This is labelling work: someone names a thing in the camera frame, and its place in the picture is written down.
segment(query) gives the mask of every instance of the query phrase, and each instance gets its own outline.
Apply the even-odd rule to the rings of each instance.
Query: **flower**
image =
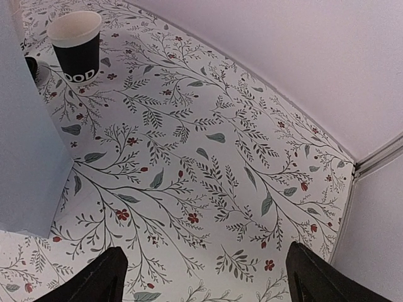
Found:
[[[189,214],[189,217],[188,217],[188,220],[191,222],[191,223],[198,223],[199,222],[199,218],[197,218],[197,214],[196,213],[190,213]]]
[[[118,216],[119,220],[123,220],[123,221],[127,220],[128,216],[129,216],[126,209],[123,209],[121,211],[120,210],[116,211],[116,215]]]
[[[275,262],[273,260],[270,260],[270,261],[266,260],[266,265],[264,267],[264,270],[265,271],[267,271],[267,270],[272,271],[274,266],[275,266]]]
[[[301,189],[302,189],[303,191],[308,190],[308,184],[307,184],[306,182],[301,182]]]
[[[127,143],[129,144],[129,146],[132,146],[133,144],[137,143],[137,140],[134,137],[130,137],[127,140]]]
[[[27,293],[31,293],[31,292],[33,291],[32,284],[31,284],[31,283],[26,283],[26,284],[25,284],[25,291],[26,291]]]
[[[107,76],[107,78],[108,78],[109,80],[113,80],[113,79],[116,78],[116,77],[117,77],[116,74],[108,74],[108,76]]]

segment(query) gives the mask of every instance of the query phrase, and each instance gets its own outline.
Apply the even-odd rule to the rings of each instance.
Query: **disposable coffee cup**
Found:
[[[49,24],[47,34],[67,81],[77,86],[93,82],[99,70],[99,31],[102,17],[75,11]]]

